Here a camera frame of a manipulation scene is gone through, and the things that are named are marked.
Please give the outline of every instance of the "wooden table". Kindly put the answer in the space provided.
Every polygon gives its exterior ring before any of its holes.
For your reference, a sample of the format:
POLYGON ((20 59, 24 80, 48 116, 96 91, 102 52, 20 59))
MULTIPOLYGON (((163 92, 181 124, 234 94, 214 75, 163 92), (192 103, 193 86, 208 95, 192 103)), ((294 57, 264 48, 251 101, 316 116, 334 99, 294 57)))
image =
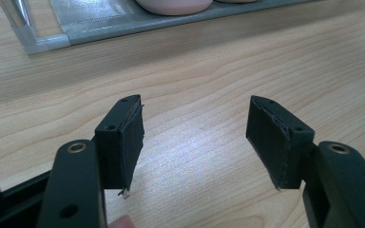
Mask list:
MULTIPOLYGON (((40 35, 59 31, 30 1, 40 35)), ((114 103, 142 94, 144 149, 108 220, 137 227, 307 227, 301 190, 277 191, 245 139, 253 94, 365 158, 365 0, 328 0, 27 56, 0 9, 0 186, 90 139, 114 103)))

